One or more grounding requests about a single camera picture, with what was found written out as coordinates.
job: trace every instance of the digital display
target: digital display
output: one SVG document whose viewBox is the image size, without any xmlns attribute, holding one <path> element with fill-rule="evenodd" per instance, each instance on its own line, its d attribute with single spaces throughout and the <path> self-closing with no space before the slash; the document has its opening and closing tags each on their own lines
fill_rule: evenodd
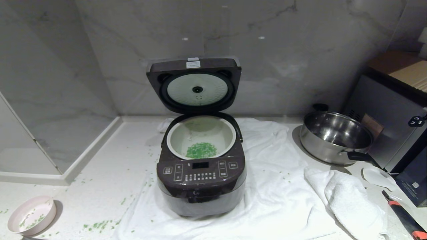
<svg viewBox="0 0 427 240">
<path fill-rule="evenodd" d="M 209 167 L 209 162 L 193 163 L 193 169 L 208 168 L 208 167 Z"/>
</svg>

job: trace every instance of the rice cooker lid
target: rice cooker lid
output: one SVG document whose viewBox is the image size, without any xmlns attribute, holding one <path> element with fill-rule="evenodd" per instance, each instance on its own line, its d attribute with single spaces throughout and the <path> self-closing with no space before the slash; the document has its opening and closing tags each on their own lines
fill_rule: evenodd
<svg viewBox="0 0 427 240">
<path fill-rule="evenodd" d="M 203 114 L 232 105 L 240 73 L 236 59 L 191 58 L 154 63 L 149 66 L 147 77 L 169 110 Z"/>
</svg>

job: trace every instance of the stainless steel pot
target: stainless steel pot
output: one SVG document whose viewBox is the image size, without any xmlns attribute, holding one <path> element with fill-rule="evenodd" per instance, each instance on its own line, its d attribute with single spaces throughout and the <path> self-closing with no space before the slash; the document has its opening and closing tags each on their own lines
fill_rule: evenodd
<svg viewBox="0 0 427 240">
<path fill-rule="evenodd" d="M 365 154 L 374 141 L 371 132 L 345 115 L 315 111 L 304 117 L 302 146 L 316 158 L 339 165 L 371 161 Z"/>
</svg>

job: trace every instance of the white countertop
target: white countertop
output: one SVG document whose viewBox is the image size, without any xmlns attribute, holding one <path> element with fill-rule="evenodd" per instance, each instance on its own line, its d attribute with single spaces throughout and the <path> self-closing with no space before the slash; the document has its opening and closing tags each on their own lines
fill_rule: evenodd
<svg viewBox="0 0 427 240">
<path fill-rule="evenodd" d="M 20 235 L 8 231 L 7 221 L 20 204 L 39 195 L 53 196 L 60 203 L 56 202 L 58 216 L 54 224 L 34 238 L 108 239 L 126 209 L 139 194 L 145 177 L 147 175 L 156 177 L 155 166 L 160 155 L 160 143 L 163 137 L 163 134 L 157 132 L 157 126 L 165 118 L 125 117 L 124 123 L 69 187 L 0 182 L 0 211 L 3 211 L 0 213 L 0 226 L 3 226 L 0 228 L 0 239 L 22 239 Z M 300 119 L 258 119 L 274 120 L 288 126 L 288 137 L 292 138 L 290 141 L 310 167 L 320 170 L 336 169 L 304 153 L 298 141 Z M 384 188 L 371 185 L 362 179 L 361 170 L 368 165 L 370 164 L 357 162 L 345 169 L 361 179 L 363 185 L 367 187 L 369 199 L 387 213 L 391 240 L 412 239 L 381 194 Z M 337 170 L 343 171 L 343 168 L 338 167 Z M 401 198 L 403 200 L 401 204 L 407 211 L 421 226 L 427 228 L 427 208 L 415 207 L 400 189 L 392 194 Z M 351 238 L 343 232 L 322 239 Z"/>
</svg>

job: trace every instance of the black box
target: black box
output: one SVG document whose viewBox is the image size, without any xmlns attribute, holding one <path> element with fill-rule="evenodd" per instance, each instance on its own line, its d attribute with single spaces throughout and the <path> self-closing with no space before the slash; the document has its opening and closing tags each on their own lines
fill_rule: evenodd
<svg viewBox="0 0 427 240">
<path fill-rule="evenodd" d="M 415 206 L 427 207 L 427 147 L 396 177 L 396 183 Z"/>
</svg>

